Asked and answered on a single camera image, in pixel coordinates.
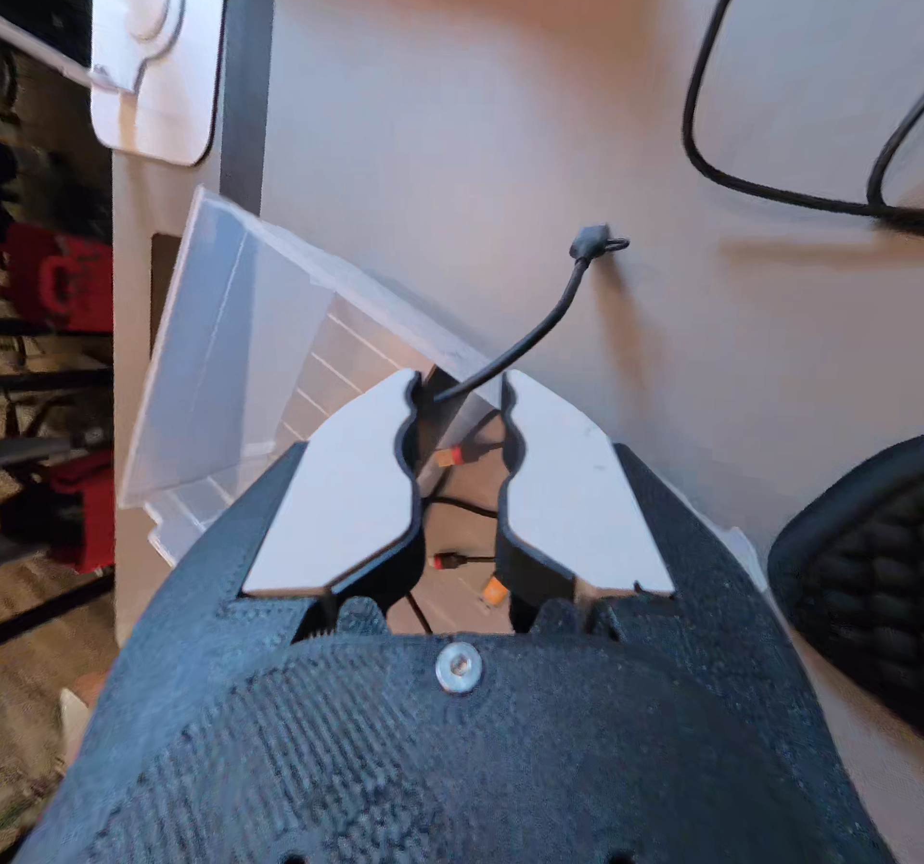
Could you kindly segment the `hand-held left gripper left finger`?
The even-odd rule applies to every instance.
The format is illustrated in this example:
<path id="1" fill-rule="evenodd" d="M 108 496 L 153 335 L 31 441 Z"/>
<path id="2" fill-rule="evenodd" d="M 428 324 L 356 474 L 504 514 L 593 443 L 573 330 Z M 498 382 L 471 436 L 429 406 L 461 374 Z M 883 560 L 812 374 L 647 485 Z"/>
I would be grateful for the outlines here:
<path id="1" fill-rule="evenodd" d="M 400 370 L 332 414 L 309 438 L 241 593 L 386 612 L 422 577 L 418 462 L 421 374 Z"/>

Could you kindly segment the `long black tape strip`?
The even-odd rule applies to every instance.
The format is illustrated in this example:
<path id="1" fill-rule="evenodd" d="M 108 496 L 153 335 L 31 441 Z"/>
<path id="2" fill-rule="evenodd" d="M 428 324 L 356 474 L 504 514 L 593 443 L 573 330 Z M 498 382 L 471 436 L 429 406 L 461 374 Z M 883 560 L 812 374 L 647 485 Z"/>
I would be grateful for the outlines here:
<path id="1" fill-rule="evenodd" d="M 275 0 L 225 0 L 219 192 L 261 211 Z"/>

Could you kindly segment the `clear plastic bin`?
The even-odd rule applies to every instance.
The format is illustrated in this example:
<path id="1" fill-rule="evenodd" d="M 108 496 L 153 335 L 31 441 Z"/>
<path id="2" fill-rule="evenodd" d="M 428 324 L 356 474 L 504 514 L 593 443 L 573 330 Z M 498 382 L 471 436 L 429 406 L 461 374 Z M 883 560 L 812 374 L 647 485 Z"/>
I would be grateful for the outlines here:
<path id="1" fill-rule="evenodd" d="M 291 447 L 400 370 L 452 376 L 479 355 L 342 259 L 199 189 L 179 247 L 122 477 L 176 570 Z M 502 380 L 450 420 L 466 433 L 502 407 Z M 635 492 L 641 505 L 641 492 Z M 668 567 L 667 538 L 642 506 Z M 680 570 L 668 567 L 681 590 Z"/>

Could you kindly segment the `slim grey usb hub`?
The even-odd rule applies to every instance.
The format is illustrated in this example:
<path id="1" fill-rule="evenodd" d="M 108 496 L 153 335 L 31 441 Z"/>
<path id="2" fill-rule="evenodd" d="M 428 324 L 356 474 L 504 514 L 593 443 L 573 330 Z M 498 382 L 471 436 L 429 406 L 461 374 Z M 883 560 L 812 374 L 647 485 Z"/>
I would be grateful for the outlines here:
<path id="1" fill-rule="evenodd" d="M 457 385 L 459 385 L 458 380 L 435 365 L 433 370 L 422 378 L 422 386 L 418 395 L 419 416 L 422 419 L 452 419 L 464 401 L 453 397 L 439 403 L 435 399 L 437 396 L 455 390 Z"/>

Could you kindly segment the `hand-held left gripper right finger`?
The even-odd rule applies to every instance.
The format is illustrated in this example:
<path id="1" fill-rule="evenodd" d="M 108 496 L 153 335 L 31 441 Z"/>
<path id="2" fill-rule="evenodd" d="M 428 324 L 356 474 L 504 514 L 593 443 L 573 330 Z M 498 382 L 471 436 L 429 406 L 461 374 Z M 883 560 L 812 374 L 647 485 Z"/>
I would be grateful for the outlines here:
<path id="1" fill-rule="evenodd" d="M 676 585 L 610 437 L 518 370 L 502 376 L 496 576 L 514 604 L 578 606 Z"/>

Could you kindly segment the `red bag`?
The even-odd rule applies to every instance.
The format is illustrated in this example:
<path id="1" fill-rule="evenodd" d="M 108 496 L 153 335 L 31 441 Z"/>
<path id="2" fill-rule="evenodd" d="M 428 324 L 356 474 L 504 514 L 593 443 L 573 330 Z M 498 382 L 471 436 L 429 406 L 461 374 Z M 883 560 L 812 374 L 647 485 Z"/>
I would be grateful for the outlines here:
<path id="1" fill-rule="evenodd" d="M 114 452 L 104 447 L 44 469 L 50 518 L 44 531 L 52 560 L 78 574 L 115 563 Z"/>
<path id="2" fill-rule="evenodd" d="M 14 222 L 2 235 L 2 301 L 31 327 L 113 332 L 113 251 L 94 239 Z"/>

